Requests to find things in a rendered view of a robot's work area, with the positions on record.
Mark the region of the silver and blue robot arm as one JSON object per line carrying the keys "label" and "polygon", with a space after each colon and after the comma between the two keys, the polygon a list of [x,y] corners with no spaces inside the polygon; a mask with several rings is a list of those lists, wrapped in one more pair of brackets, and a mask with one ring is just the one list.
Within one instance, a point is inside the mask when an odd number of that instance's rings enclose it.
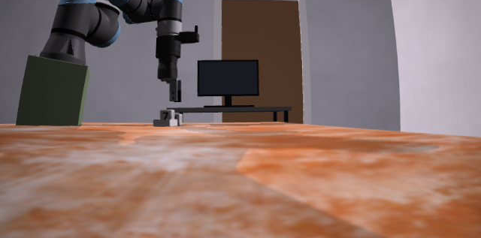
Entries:
{"label": "silver and blue robot arm", "polygon": [[119,10],[126,23],[140,24],[182,22],[182,7],[183,0],[60,0],[39,57],[86,65],[85,42],[105,48],[119,37]]}

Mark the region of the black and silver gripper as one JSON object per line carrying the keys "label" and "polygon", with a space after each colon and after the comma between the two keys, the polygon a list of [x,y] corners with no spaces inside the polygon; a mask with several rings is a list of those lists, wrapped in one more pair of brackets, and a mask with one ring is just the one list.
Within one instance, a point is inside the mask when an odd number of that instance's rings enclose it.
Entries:
{"label": "black and silver gripper", "polygon": [[158,79],[170,84],[170,101],[182,102],[182,80],[177,80],[177,59],[180,58],[181,44],[199,42],[198,26],[195,26],[194,32],[182,32],[181,22],[163,20],[157,23],[156,31]]}

